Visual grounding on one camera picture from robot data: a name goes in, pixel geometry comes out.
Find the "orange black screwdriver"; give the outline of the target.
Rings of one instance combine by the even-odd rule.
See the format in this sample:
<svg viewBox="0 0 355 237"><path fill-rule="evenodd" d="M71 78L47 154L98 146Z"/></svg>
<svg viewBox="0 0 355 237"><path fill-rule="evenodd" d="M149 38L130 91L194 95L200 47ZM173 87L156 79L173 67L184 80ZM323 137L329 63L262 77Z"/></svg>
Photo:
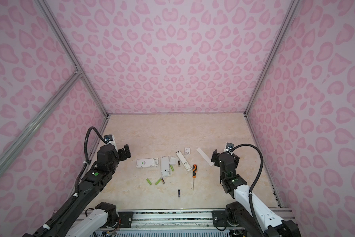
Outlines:
<svg viewBox="0 0 355 237"><path fill-rule="evenodd" d="M193 167L192 167L192 178L193 178L192 190L193 191L194 191L194 184L195 184L196 174L197 174L197 164L194 164Z"/></svg>

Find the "white remote with green buttons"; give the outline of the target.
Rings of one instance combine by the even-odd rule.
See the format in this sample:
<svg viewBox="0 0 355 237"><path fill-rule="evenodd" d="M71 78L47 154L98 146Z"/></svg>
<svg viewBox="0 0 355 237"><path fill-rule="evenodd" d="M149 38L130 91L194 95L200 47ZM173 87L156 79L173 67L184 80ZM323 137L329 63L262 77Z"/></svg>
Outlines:
<svg viewBox="0 0 355 237"><path fill-rule="evenodd" d="M136 162L136 168L150 168L150 167L158 167L158 166L159 166L158 158L138 159Z"/></svg>

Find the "small white battery cover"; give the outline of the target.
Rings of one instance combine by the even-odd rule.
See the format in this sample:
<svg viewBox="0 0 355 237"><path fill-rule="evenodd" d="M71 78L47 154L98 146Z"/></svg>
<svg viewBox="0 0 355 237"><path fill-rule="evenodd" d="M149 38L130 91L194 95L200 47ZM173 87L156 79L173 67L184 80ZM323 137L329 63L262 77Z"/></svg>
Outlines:
<svg viewBox="0 0 355 237"><path fill-rule="evenodd" d="M174 166L177 163L177 157L169 157L169 164Z"/></svg>

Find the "small white remote control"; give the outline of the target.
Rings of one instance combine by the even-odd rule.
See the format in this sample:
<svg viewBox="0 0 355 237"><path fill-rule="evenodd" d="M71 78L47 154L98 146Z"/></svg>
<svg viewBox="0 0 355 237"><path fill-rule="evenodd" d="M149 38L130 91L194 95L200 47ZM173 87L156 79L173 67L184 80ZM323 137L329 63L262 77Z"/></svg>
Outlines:
<svg viewBox="0 0 355 237"><path fill-rule="evenodd" d="M161 157L160 158L160 168L162 177L168 177L171 175L169 157Z"/></svg>

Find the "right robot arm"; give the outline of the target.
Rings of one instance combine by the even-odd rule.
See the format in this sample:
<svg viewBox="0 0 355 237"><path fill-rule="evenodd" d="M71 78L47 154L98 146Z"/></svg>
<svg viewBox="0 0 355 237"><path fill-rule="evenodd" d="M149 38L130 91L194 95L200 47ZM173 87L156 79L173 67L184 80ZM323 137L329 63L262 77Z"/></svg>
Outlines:
<svg viewBox="0 0 355 237"><path fill-rule="evenodd" d="M229 225L241 226L253 237L300 237L298 225L273 212L255 194L254 188L263 171L263 156L260 157L258 173L251 185L237 174L239 157L231 151L214 151L211 161L220 168L220 184L225 193L235 200L226 206L226 221Z"/></svg>

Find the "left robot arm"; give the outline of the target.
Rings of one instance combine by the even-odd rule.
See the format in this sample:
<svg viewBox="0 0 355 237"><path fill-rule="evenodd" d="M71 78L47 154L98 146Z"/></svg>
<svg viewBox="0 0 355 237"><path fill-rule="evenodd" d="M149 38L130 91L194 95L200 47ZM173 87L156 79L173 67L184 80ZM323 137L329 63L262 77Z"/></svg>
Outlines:
<svg viewBox="0 0 355 237"><path fill-rule="evenodd" d="M100 147L93 167L83 176L77 191L43 226L25 237L65 237L87 205L112 179L120 162L131 157L129 145L116 150L112 144Z"/></svg>

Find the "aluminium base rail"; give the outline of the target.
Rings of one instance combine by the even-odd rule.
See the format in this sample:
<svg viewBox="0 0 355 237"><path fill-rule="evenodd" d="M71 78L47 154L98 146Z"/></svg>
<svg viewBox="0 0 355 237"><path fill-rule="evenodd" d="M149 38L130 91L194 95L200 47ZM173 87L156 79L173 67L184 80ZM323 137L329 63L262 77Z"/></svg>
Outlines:
<svg viewBox="0 0 355 237"><path fill-rule="evenodd" d="M173 231L215 230L230 236L299 237L299 227L287 209L250 212L245 205L233 202L224 209L154 209L107 212L93 209L81 213L73 224L70 236L90 236L97 231Z"/></svg>

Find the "diagonal aluminium frame bar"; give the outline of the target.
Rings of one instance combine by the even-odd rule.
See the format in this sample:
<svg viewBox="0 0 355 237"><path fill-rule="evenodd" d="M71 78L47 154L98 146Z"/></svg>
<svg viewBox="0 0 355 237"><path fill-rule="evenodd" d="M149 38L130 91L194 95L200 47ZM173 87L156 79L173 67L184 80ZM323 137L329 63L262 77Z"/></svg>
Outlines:
<svg viewBox="0 0 355 237"><path fill-rule="evenodd" d="M0 156L0 178L12 165L20 151L29 143L35 133L42 127L54 110L59 106L70 90L80 79L81 71L74 72L68 81L64 83L56 94L50 98L40 112L26 125L19 136L10 144Z"/></svg>

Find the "aluminium corner frame post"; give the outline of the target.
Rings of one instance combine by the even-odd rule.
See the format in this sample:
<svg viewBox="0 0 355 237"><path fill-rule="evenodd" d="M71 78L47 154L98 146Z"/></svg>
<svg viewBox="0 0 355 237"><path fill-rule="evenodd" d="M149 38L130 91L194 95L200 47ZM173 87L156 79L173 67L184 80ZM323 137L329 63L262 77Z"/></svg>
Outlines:
<svg viewBox="0 0 355 237"><path fill-rule="evenodd" d="M68 41L68 38L66 37L65 33L61 29L56 16L52 12L50 6L48 5L47 1L44 0L36 0L35 3L37 4L40 12L43 14L46 22L49 24L51 30L55 34L56 38L58 39L61 47L63 48L64 52L66 53L67 57L75 67L78 73L81 74L82 81L87 88L88 92L92 96L93 101L96 103L98 106L99 110L103 114L105 118L109 118L110 115L105 109L103 102L100 100L99 95L95 91L92 83L90 82L88 76L86 75L85 70L82 67L82 64L79 62L78 57L73 50L70 42Z"/></svg>

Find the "right rear aluminium frame post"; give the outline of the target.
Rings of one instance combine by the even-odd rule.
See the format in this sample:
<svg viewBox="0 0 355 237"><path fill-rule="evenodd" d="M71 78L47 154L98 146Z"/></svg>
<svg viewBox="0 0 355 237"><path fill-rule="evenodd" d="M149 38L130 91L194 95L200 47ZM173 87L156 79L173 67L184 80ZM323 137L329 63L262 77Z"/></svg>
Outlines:
<svg viewBox="0 0 355 237"><path fill-rule="evenodd" d="M272 47L269 51L268 57L263 65L261 73L259 74L255 88L252 92L251 98L250 98L250 100L247 104L247 107L245 109L244 116L246 118L251 113L251 109L252 109L253 104L256 100L257 94L260 91L260 88L263 84L263 81L265 80L265 78L267 76L269 69L273 65L274 59L279 52L279 49L280 49L288 31L289 31L290 26L292 25L292 23L294 21L294 18L297 15L297 12L299 11L300 5L301 5L300 0L293 0L290 2L287 13L286 13L285 17L283 18L282 25L281 25L279 31L277 32L275 40L273 41L273 44L272 44Z"/></svg>

